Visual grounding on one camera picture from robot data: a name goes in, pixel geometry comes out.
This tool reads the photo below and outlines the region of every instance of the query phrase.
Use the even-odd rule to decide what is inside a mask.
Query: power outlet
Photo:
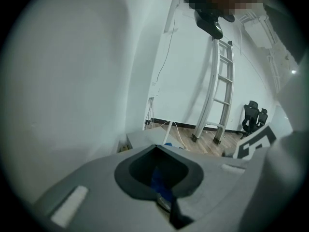
[[[152,82],[149,89],[148,98],[154,98],[159,95],[160,87],[157,82]]]

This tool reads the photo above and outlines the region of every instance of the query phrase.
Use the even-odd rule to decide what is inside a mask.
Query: metal ladder
[[[223,56],[219,52],[219,46],[222,46],[226,49],[226,56]],[[233,45],[229,41],[225,43],[221,40],[212,39],[212,70],[211,70],[211,79],[209,82],[206,99],[202,112],[199,116],[197,125],[195,127],[194,133],[191,136],[193,142],[196,142],[202,134],[202,131],[206,125],[214,125],[218,127],[217,133],[213,139],[216,144],[220,144],[221,138],[224,134],[228,116],[230,114],[233,89],[234,89],[234,54],[233,54]],[[220,62],[227,64],[227,77],[224,77],[219,74]],[[225,90],[225,100],[221,101],[215,98],[215,92],[217,90],[218,80],[221,80],[226,83]],[[223,104],[223,110],[221,114],[221,119],[219,124],[207,121],[209,113],[211,111],[212,103],[218,102]]]

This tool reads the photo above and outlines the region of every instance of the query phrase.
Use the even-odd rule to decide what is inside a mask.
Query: white cable
[[[154,114],[154,100],[155,100],[155,98],[153,97],[153,127],[154,127],[154,117],[155,117],[155,114]]]
[[[151,112],[151,102],[150,102],[150,104],[149,104],[149,112]],[[151,114],[149,113],[148,114],[148,117],[147,117],[147,128],[148,128],[148,126],[150,125],[150,116],[151,116]]]
[[[160,127],[164,126],[166,123],[168,123],[169,121],[166,121],[164,124],[162,124]]]
[[[147,129],[146,121],[147,121],[147,117],[149,117],[149,116],[148,116],[148,115],[149,115],[149,113],[150,113],[150,105],[149,105],[148,114],[146,115],[146,118],[145,118],[144,130],[146,130],[146,129]]]
[[[174,124],[176,125],[177,132],[178,132],[179,138],[180,138],[180,140],[181,140],[181,142],[182,142],[182,144],[183,144],[183,146],[184,146],[184,149],[185,149],[185,150],[188,150],[187,146],[184,144],[184,142],[183,142],[183,140],[182,140],[182,137],[180,136],[180,133],[179,133],[177,124],[176,124],[175,122],[174,122]]]
[[[169,123],[169,121],[166,121],[166,122],[165,122],[164,124],[162,124],[160,127],[164,126],[166,123]],[[179,138],[180,138],[180,140],[181,140],[181,142],[182,142],[182,144],[183,144],[183,146],[184,146],[184,149],[185,149],[185,150],[188,150],[187,146],[183,143],[182,137],[181,137],[180,134],[179,134],[179,130],[178,130],[177,124],[176,124],[175,122],[173,122],[173,123],[176,125],[177,132],[178,132]]]
[[[152,100],[151,100],[151,98],[150,98],[150,114],[149,114],[149,117],[148,117],[148,122],[149,122],[149,125],[150,125],[150,123],[151,123],[151,107],[153,106],[153,104],[152,104]]]
[[[151,111],[150,111],[150,121],[151,121],[151,125],[152,127],[154,127],[154,117],[151,115],[151,113],[154,110],[154,98],[151,98]]]

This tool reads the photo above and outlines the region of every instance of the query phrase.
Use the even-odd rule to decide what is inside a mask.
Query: opening
[[[190,196],[203,177],[198,164],[156,145],[125,159],[115,170],[115,180],[124,192],[156,202],[158,212],[176,229],[193,222],[181,214],[177,198]]]
[[[188,174],[188,168],[159,148],[154,148],[135,160],[129,168],[131,176],[137,181],[154,189],[154,181],[161,179],[164,186],[171,190]]]

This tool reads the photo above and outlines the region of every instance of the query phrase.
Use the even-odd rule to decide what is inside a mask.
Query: baseboard
[[[164,124],[168,122],[168,120],[163,120],[163,119],[159,119],[159,118],[154,118],[154,123],[158,123],[158,124]],[[146,120],[146,125],[149,125],[151,122],[150,120]],[[184,124],[184,123],[178,123],[176,122],[176,125],[178,127],[182,127],[182,128],[189,128],[189,129],[194,129],[195,125],[189,125],[189,124]],[[203,129],[204,131],[217,131],[217,128],[211,128],[211,127],[204,127]],[[240,130],[225,130],[226,132],[231,132],[231,133],[244,133],[243,131]]]

